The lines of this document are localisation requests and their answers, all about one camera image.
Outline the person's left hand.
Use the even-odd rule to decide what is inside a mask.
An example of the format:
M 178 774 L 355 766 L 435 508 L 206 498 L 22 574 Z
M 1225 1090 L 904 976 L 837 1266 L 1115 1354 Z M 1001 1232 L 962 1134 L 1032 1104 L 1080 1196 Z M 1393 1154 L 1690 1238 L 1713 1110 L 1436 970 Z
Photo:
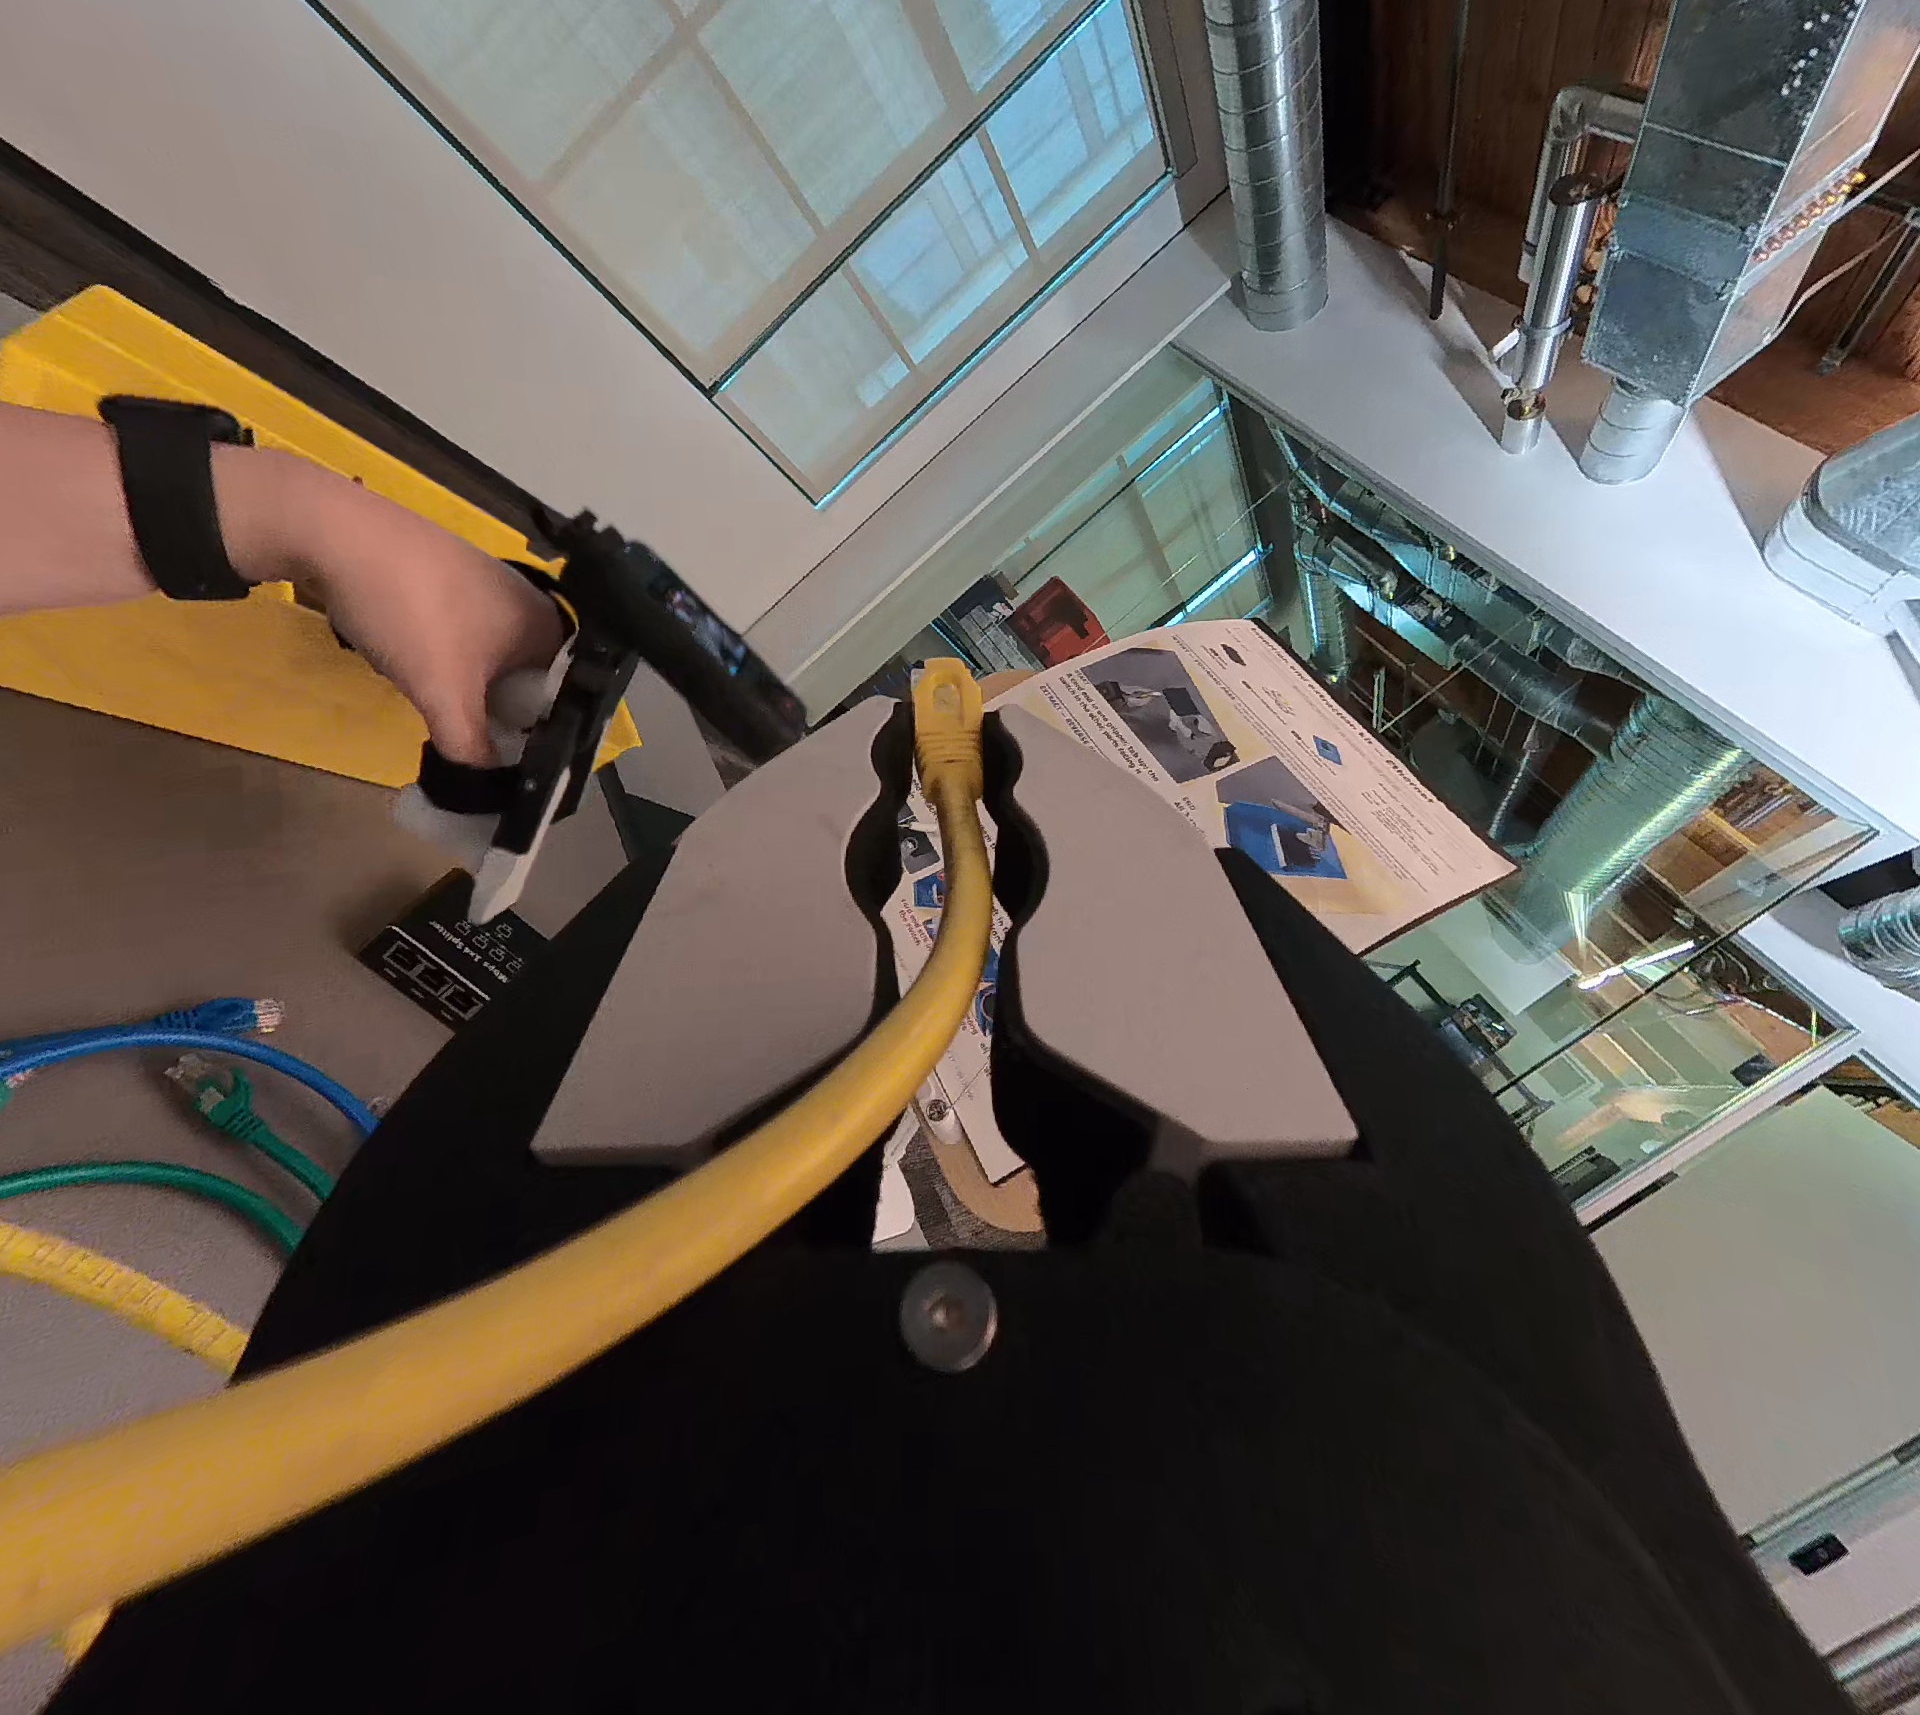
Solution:
M 230 566 L 319 598 L 417 708 L 441 758 L 496 768 L 491 696 L 553 666 L 566 640 L 559 604 L 460 536 L 300 458 L 229 448 L 213 466 Z

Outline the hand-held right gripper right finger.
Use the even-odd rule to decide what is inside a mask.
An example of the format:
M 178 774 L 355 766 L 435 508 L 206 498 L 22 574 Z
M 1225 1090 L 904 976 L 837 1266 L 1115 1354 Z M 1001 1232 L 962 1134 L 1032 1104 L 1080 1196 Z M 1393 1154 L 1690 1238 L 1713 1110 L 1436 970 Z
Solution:
M 1327 1160 L 1361 1132 L 1200 832 L 1140 776 L 1012 702 L 992 712 L 1001 944 L 988 1092 L 1040 1164 L 1043 1082 L 1186 1180 Z

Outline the person's left forearm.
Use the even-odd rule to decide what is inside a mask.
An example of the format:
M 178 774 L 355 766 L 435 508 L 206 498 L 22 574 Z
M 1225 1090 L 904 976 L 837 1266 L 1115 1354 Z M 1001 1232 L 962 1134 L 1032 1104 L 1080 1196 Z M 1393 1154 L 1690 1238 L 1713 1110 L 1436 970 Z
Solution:
M 156 592 L 126 512 L 117 438 L 88 418 L 2 406 L 2 616 Z

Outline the black wristband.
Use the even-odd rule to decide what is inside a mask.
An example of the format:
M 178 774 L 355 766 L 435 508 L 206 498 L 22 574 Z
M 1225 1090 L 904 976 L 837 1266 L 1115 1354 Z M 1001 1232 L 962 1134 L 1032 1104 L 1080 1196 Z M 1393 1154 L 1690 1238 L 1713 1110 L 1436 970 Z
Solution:
M 117 470 L 135 552 L 156 594 L 187 604 L 232 604 L 252 594 L 226 550 L 214 480 L 217 448 L 255 448 L 252 432 L 206 404 L 114 394 L 99 418 Z

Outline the instruction poster board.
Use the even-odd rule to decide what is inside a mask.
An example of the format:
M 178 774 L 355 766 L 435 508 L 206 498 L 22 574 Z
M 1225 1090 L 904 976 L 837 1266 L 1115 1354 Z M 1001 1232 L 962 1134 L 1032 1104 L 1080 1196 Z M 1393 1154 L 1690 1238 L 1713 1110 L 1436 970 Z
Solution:
M 992 870 L 991 918 L 973 1010 L 942 1074 L 995 1116 L 991 1060 L 1001 944 L 995 710 L 1012 702 L 1060 724 L 1108 762 L 1140 776 L 1217 852 L 1260 944 L 1330 1078 L 1349 1104 L 1356 1152 L 1387 1162 L 1398 1142 L 1457 1164 L 1493 1148 L 1525 1152 L 1520 1134 L 1464 1062 L 1396 996 L 1366 952 L 1408 936 L 1501 886 L 1513 866 L 1347 716 L 1308 668 L 1260 624 L 1179 624 L 1110 644 L 1004 692 L 980 720 L 986 764 L 980 842 Z M 1098 1232 L 1117 1194 L 1157 1170 L 1135 1134 L 1098 1108 L 1040 1084 L 1039 1166 L 986 1132 L 1002 1166 L 1024 1170 L 1043 1236 L 1031 1248 L 1076 1248 Z

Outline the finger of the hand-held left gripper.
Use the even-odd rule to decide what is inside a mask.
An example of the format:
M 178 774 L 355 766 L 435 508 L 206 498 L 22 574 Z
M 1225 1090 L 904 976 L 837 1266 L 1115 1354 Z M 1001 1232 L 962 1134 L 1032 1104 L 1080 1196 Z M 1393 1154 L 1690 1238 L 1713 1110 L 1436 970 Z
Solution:
M 452 844 L 473 880 L 469 916 L 491 924 L 510 912 L 535 864 L 571 814 L 571 770 L 487 770 L 478 808 L 452 816 Z

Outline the large glass window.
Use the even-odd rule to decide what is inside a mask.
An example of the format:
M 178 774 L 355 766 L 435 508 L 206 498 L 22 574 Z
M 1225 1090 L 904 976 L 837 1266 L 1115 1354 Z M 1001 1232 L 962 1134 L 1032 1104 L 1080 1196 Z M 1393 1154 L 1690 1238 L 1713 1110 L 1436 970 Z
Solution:
M 1136 0 L 307 0 L 806 502 L 1172 180 Z

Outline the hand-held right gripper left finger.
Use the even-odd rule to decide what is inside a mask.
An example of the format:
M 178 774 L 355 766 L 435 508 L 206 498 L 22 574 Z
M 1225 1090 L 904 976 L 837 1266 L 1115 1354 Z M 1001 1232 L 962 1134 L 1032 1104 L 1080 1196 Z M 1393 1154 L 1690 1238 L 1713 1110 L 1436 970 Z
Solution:
M 682 836 L 533 1140 L 549 1166 L 686 1164 L 834 1066 L 898 996 L 912 724 L 873 698 Z

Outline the large silver air duct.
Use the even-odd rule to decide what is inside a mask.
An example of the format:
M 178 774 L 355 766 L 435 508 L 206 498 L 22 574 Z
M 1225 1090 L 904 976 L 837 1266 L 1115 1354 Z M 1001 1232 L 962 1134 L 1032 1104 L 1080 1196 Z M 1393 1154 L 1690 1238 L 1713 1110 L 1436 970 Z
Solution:
M 1647 480 L 1780 336 L 1908 80 L 1918 0 L 1672 0 L 1583 342 L 1610 378 L 1578 456 Z

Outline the yellow plastic bin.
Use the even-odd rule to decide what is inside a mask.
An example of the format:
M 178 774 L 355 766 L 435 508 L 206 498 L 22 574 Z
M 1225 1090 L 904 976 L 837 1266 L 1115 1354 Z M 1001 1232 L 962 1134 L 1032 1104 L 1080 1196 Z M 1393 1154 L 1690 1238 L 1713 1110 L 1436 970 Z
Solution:
M 508 524 L 300 404 L 114 288 L 85 288 L 5 338 L 6 404 L 93 416 L 108 396 L 205 404 L 261 450 L 299 456 L 481 552 L 549 570 Z M 163 596 L 2 624 L 6 690 L 391 790 L 427 726 L 286 584 L 243 604 Z

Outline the black ethernet splitter box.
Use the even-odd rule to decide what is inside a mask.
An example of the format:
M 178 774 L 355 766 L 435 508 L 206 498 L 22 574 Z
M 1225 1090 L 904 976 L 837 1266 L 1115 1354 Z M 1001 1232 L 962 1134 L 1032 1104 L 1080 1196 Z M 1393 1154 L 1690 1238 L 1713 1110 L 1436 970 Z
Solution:
M 355 954 L 384 986 L 458 1032 L 510 990 L 551 944 L 518 912 L 471 916 L 473 878 L 455 868 Z

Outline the insulated silver pipes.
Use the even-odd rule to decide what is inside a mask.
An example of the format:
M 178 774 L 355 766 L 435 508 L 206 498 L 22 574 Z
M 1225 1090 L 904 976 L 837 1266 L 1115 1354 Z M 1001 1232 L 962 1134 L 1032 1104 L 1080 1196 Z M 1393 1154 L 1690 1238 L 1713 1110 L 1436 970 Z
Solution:
M 1528 454 L 1547 430 L 1549 386 L 1573 332 L 1574 296 L 1607 198 L 1607 178 L 1585 168 L 1594 140 L 1633 142 L 1643 100 L 1583 82 L 1551 104 L 1522 234 L 1525 304 L 1495 348 L 1501 370 L 1501 450 Z

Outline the round silver wall duct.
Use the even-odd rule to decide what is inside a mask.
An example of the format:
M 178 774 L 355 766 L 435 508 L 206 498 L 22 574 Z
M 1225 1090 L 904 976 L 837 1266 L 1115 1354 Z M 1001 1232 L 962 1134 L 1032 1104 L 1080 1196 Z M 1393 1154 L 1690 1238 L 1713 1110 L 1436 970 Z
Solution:
M 1241 302 L 1267 334 L 1328 304 L 1321 0 L 1202 0 Z

